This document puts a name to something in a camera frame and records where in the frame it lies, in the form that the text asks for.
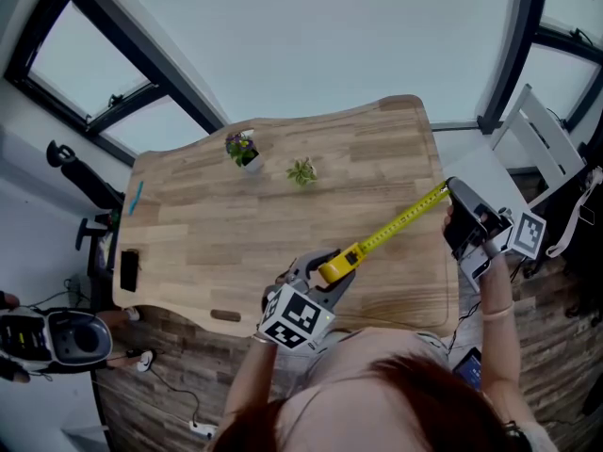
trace yellow tape measure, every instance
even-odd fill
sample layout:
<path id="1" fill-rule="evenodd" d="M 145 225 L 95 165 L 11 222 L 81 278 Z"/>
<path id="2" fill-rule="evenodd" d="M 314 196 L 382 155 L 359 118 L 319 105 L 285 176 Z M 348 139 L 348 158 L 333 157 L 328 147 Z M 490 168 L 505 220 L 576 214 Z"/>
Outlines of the yellow tape measure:
<path id="1" fill-rule="evenodd" d="M 318 272 L 327 283 L 334 283 L 337 280 L 340 280 L 356 269 L 371 251 L 380 247 L 380 245 L 403 230 L 423 213 L 432 209 L 448 194 L 450 194 L 450 191 L 448 190 L 445 181 L 436 186 L 416 204 L 405 209 L 393 221 L 383 226 L 377 233 L 371 235 L 362 243 L 354 243 L 335 256 L 329 263 L 325 263 L 319 267 Z"/>

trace wood grain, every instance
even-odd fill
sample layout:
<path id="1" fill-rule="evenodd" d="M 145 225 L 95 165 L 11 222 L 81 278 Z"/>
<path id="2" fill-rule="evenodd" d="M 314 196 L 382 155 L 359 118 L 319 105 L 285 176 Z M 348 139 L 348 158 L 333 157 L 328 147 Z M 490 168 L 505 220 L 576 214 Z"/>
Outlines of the wood grain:
<path id="1" fill-rule="evenodd" d="M 510 257 L 509 261 L 512 270 L 517 258 Z M 560 451 L 582 452 L 603 423 L 603 407 L 589 417 L 579 413 L 602 371 L 603 341 L 601 325 L 590 326 L 592 316 L 567 319 L 563 315 L 565 307 L 573 303 L 579 283 L 563 276 L 562 268 L 562 258 L 557 258 L 546 263 L 535 277 L 526 280 L 520 272 L 513 282 L 521 339 L 521 388 Z M 480 299 L 463 278 L 460 295 L 463 314 Z M 159 350 L 153 370 L 171 386 L 197 394 L 201 400 L 197 420 L 217 424 L 251 340 L 201 330 L 159 308 L 144 307 L 142 312 L 144 321 L 131 322 L 113 333 L 117 347 Z M 477 312 L 461 325 L 450 363 L 457 363 L 470 348 L 480 346 L 481 315 Z M 300 357 L 279 354 L 272 396 L 290 396 L 291 386 L 306 364 Z M 195 409 L 191 396 L 172 392 L 157 377 L 138 373 L 136 368 L 100 370 L 97 381 L 116 450 L 203 449 L 206 441 L 188 431 Z"/>
<path id="2" fill-rule="evenodd" d="M 224 138 L 253 129 L 264 159 L 257 174 L 231 161 Z M 318 182 L 286 179 L 310 156 Z M 114 282 L 122 306 L 154 305 L 208 331 L 248 336 L 264 288 L 296 256 L 346 248 L 383 226 L 443 180 L 420 100 L 395 96 L 335 114 L 254 119 L 135 163 L 118 251 L 140 255 L 136 293 Z M 456 266 L 440 233 L 442 202 L 371 253 L 335 308 L 348 328 L 383 326 L 449 334 L 458 320 Z M 117 269 L 120 266 L 118 252 Z M 240 321 L 217 319 L 224 313 Z"/>

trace wooden table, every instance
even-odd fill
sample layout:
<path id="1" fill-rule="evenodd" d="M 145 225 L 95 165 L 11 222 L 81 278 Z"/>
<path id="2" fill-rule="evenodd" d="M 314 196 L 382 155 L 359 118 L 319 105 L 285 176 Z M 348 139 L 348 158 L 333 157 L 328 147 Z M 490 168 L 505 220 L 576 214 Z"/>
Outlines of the wooden table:
<path id="1" fill-rule="evenodd" d="M 255 175 L 224 149 L 227 134 L 248 129 L 265 161 Z M 299 188 L 285 170 L 306 156 L 318 182 Z M 133 215 L 122 216 L 114 301 L 251 335 L 265 286 L 296 256 L 346 248 L 442 180 L 423 104 L 408 95 L 318 117 L 244 121 L 185 148 L 145 153 L 127 189 L 124 210 L 144 182 Z M 458 283 L 440 231 L 446 206 L 370 254 L 335 307 L 339 325 L 453 332 Z M 120 287 L 120 254 L 129 249 L 140 255 L 136 293 Z"/>

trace wooden floor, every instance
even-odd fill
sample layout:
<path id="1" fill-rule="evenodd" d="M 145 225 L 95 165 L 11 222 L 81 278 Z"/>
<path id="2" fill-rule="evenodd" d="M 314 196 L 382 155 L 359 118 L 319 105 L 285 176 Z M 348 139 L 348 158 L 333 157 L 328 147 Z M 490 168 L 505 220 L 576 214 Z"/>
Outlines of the wooden floor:
<path id="1" fill-rule="evenodd" d="M 510 269 L 517 263 L 513 258 Z M 603 407 L 590 417 L 580 415 L 584 398 L 603 372 L 603 325 L 592 329 L 589 316 L 564 316 L 579 283 L 565 277 L 562 266 L 562 259 L 549 261 L 535 277 L 526 280 L 520 272 L 513 282 L 523 357 L 521 386 L 536 418 L 560 450 L 582 451 L 603 427 Z M 478 300 L 461 279 L 461 315 Z M 218 423 L 249 340 L 203 331 L 164 310 L 148 307 L 142 311 L 145 321 L 115 333 L 116 342 L 123 347 L 158 349 L 161 355 L 154 371 L 171 386 L 197 394 L 201 400 L 197 421 Z M 478 310 L 459 329 L 452 364 L 480 343 Z M 302 358 L 279 358 L 275 396 L 286 394 L 304 365 Z M 205 445 L 188 430 L 196 406 L 192 396 L 169 390 L 151 373 L 133 370 L 102 370 L 97 382 L 117 450 L 198 451 Z"/>

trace power strip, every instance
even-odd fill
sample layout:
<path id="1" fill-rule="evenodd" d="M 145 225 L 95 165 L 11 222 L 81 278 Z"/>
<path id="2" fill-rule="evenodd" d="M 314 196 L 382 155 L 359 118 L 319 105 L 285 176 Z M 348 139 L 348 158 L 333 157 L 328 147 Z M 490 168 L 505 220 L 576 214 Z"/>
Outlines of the power strip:
<path id="1" fill-rule="evenodd" d="M 188 422 L 188 428 L 190 428 L 191 432 L 205 437 L 208 441 L 216 437 L 216 432 L 218 431 L 216 426 L 209 424 L 195 424 L 192 420 Z"/>

